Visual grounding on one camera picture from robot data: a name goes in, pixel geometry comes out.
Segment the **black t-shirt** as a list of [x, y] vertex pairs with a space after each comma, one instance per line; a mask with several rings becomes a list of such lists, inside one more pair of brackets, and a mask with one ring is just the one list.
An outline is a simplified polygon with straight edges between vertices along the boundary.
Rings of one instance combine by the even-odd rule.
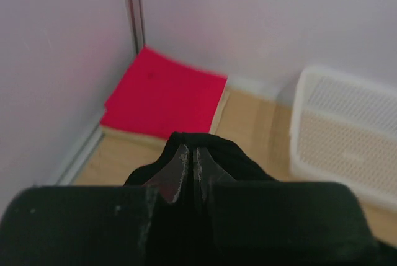
[[[194, 197], [193, 152], [199, 148], [207, 149], [213, 160], [238, 181], [279, 180], [263, 171], [236, 143], [230, 140], [210, 134], [175, 132], [167, 140], [160, 157], [153, 163], [133, 171], [126, 180], [126, 184], [143, 185], [149, 181], [171, 161], [179, 146], [182, 145], [189, 150], [189, 170], [183, 201], [174, 213], [175, 217], [182, 221], [180, 235], [183, 240], [183, 261], [180, 265], [207, 265], [202, 257], [207, 236], [205, 223], [201, 210], [195, 205]], [[396, 247], [375, 239], [378, 243], [379, 256], [374, 265], [395, 265]]]

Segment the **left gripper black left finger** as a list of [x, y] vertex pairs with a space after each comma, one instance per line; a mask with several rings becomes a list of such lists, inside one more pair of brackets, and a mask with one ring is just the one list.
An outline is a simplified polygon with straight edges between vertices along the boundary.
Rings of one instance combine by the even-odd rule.
[[180, 265], [189, 150], [143, 185], [34, 187], [1, 220], [2, 265]]

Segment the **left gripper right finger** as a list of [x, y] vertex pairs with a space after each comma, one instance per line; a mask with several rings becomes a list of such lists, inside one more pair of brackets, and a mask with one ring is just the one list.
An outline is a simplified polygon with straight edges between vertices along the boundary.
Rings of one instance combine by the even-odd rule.
[[238, 181], [193, 152], [207, 265], [374, 265], [378, 243], [356, 196], [335, 182]]

